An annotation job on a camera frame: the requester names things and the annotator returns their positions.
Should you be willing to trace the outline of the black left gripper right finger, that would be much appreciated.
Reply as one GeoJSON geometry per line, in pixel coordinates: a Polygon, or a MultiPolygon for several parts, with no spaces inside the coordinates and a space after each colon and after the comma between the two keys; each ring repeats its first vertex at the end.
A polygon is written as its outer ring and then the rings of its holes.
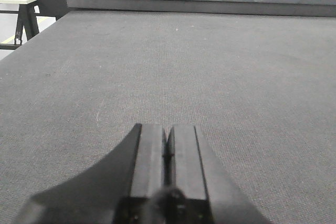
{"type": "Polygon", "coordinates": [[[270,223],[224,170],[198,126],[171,128],[166,175],[198,223],[270,223]]]}

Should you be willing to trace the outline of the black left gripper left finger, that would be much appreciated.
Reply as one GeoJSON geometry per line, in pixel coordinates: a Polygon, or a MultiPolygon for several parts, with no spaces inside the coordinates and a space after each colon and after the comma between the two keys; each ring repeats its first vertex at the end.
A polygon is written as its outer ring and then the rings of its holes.
{"type": "Polygon", "coordinates": [[[114,223],[164,184],[165,134],[135,124],[103,159],[66,182],[35,194],[15,223],[114,223]]]}

